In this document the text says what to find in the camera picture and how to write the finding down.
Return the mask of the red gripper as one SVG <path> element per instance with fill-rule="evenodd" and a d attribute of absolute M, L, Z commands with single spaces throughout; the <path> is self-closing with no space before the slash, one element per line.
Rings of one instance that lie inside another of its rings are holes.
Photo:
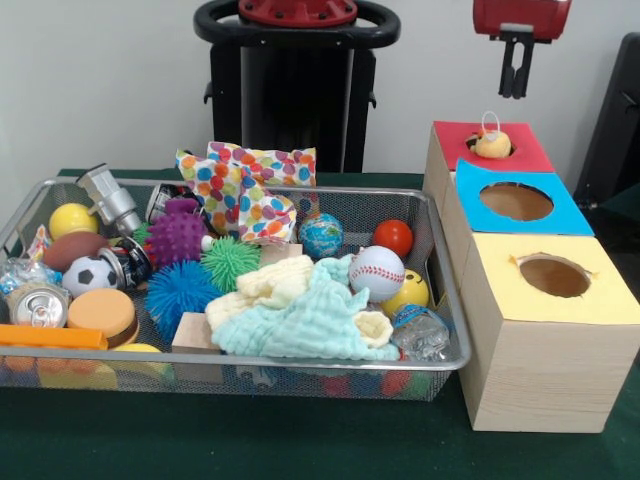
<path fill-rule="evenodd" d="M 506 32 L 531 33 L 536 41 L 557 40 L 564 31 L 572 1 L 474 0 L 475 32 L 498 38 Z M 522 49 L 521 64 L 513 66 L 514 51 Z M 534 44 L 505 40 L 499 94 L 521 99 L 526 96 Z"/>

